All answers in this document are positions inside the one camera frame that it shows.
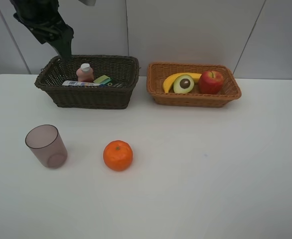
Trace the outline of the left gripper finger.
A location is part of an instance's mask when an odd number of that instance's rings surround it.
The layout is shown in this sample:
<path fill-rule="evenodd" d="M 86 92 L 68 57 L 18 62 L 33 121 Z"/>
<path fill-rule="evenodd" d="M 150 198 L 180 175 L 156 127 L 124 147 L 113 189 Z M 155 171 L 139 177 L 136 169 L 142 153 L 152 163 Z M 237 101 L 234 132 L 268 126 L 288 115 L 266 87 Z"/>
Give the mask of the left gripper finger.
<path fill-rule="evenodd" d="M 72 39 L 71 35 L 50 35 L 48 38 L 48 44 L 54 48 L 58 55 L 63 59 L 69 59 L 72 56 Z"/>

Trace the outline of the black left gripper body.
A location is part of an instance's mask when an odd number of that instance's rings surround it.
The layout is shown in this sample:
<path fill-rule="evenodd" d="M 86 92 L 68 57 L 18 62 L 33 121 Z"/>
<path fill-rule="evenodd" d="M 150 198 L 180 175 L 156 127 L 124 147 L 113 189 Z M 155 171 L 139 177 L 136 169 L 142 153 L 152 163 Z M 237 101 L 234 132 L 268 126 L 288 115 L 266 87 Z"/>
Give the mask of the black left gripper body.
<path fill-rule="evenodd" d="M 41 44 L 57 42 L 71 44 L 74 38 L 73 28 L 65 23 L 59 13 L 45 21 L 26 20 L 17 13 L 13 17 L 23 24 Z"/>

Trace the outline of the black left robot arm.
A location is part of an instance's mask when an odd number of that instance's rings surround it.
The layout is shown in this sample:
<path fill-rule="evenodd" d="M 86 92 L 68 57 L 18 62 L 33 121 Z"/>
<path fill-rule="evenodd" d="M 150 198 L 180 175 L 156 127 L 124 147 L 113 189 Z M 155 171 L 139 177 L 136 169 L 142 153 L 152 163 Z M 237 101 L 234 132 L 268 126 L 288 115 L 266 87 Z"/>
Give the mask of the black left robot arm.
<path fill-rule="evenodd" d="M 57 0 L 11 0 L 13 17 L 41 43 L 48 43 L 63 59 L 72 56 L 74 30 L 58 12 Z"/>

